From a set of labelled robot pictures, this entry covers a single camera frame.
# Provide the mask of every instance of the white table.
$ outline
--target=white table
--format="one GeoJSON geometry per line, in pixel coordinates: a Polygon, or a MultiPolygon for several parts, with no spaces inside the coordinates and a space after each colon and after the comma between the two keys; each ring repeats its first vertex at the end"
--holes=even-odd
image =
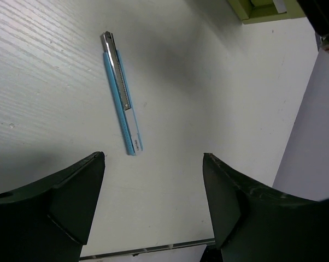
{"type": "Polygon", "coordinates": [[[0,192],[104,151],[82,255],[213,237],[204,152],[273,183],[315,62],[313,29],[242,26],[225,1],[205,2],[0,1],[0,192]],[[126,155],[105,30],[122,53],[139,157],[126,155]]]}

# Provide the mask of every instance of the white wall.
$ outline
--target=white wall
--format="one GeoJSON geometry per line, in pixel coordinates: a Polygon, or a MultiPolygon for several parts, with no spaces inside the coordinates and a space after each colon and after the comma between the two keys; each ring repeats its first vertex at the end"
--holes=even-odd
{"type": "Polygon", "coordinates": [[[306,199],[329,198],[329,54],[322,50],[273,187],[306,199]]]}

